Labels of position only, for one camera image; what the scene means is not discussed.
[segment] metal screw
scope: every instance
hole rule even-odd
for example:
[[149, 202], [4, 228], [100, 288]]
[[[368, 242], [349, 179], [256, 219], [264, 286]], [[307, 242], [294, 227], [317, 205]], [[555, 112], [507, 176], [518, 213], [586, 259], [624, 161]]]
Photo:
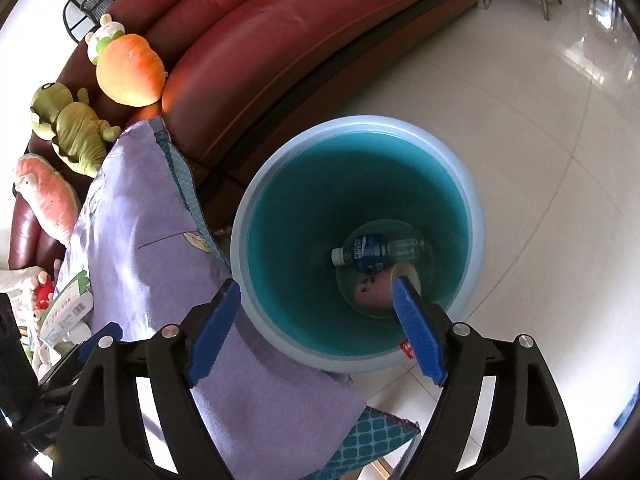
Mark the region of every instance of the metal screw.
[[105, 335], [100, 338], [98, 341], [98, 346], [100, 348], [109, 348], [113, 344], [113, 337], [110, 335]]
[[466, 337], [471, 334], [471, 329], [468, 324], [465, 323], [456, 323], [453, 326], [453, 333], [461, 335], [462, 337]]
[[530, 335], [523, 334], [518, 338], [518, 343], [524, 348], [531, 348], [533, 346], [533, 338]]
[[180, 327], [177, 325], [167, 325], [162, 329], [162, 337], [167, 339], [176, 337], [180, 333]]

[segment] stuffed toy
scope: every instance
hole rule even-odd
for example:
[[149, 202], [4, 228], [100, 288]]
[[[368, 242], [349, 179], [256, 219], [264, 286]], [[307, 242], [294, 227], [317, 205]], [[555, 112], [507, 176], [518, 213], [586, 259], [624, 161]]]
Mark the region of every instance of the stuffed toy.
[[162, 60], [137, 34], [126, 34], [121, 23], [104, 14], [101, 27], [84, 40], [87, 54], [96, 64], [102, 91], [117, 103], [144, 107], [160, 100], [166, 82]]
[[49, 283], [51, 278], [46, 270], [40, 267], [28, 269], [0, 270], [0, 292], [5, 292], [11, 299], [12, 310], [18, 326], [26, 327], [33, 334], [28, 357], [38, 379], [51, 369], [49, 349], [38, 340], [38, 324], [43, 310], [37, 308], [38, 299], [35, 291], [38, 284]]
[[120, 127], [100, 120], [89, 106], [86, 88], [78, 91], [79, 102], [62, 83], [38, 88], [31, 101], [31, 127], [76, 173], [95, 177], [106, 150], [104, 141], [114, 142]]
[[71, 185], [44, 158], [31, 154], [18, 159], [14, 182], [43, 231], [67, 246], [80, 210]]

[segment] purple blanket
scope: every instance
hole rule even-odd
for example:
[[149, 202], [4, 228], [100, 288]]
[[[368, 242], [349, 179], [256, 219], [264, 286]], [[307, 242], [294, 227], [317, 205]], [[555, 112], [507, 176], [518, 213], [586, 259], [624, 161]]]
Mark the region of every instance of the purple blanket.
[[[137, 123], [92, 183], [58, 288], [87, 270], [92, 329], [115, 321], [125, 340], [148, 338], [210, 301], [230, 275], [217, 248], [206, 252], [184, 236], [197, 231], [152, 127]], [[322, 468], [365, 407], [329, 375], [272, 348], [242, 312], [193, 397], [238, 480], [298, 480]]]

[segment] green stuffed dinosaur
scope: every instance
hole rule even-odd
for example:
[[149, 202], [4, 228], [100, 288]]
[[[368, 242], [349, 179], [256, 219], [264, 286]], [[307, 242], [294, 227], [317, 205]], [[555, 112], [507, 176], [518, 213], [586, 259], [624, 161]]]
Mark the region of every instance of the green stuffed dinosaur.
[[93, 178], [106, 156], [104, 141], [114, 142], [121, 129], [98, 118], [86, 88], [79, 89], [78, 101], [62, 83], [47, 83], [31, 101], [31, 126], [68, 167]]

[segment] sofa armrest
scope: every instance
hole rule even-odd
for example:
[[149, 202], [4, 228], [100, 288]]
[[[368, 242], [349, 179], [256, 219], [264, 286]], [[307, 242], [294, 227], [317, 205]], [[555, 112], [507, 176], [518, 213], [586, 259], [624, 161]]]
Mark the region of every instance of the sofa armrest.
[[35, 265], [36, 250], [42, 228], [26, 200], [18, 193], [9, 240], [9, 269]]

